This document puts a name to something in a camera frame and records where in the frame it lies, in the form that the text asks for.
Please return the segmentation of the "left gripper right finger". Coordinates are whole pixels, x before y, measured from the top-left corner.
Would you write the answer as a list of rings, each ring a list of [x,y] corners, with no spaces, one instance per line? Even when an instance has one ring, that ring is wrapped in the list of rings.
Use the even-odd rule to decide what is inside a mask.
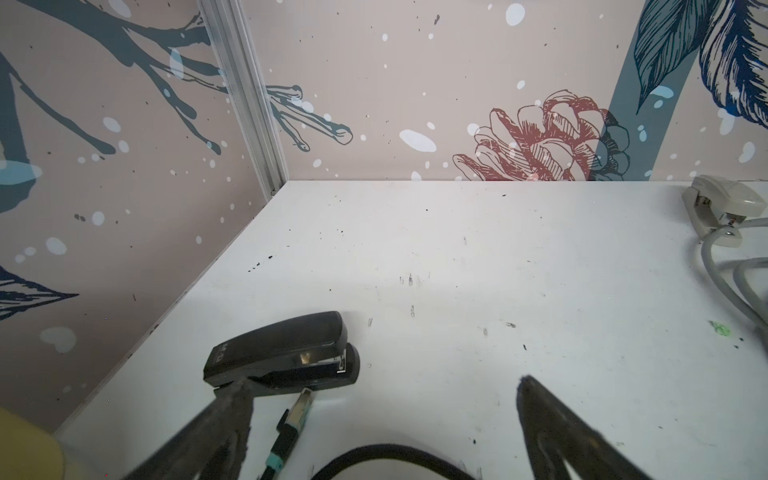
[[[520,379],[516,405],[536,479],[650,479],[534,377]]]

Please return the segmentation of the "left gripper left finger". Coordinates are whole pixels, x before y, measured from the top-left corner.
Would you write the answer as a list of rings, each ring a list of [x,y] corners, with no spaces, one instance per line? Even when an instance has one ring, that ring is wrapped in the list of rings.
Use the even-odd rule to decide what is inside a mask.
[[[234,382],[128,479],[237,479],[247,452],[255,383]]]

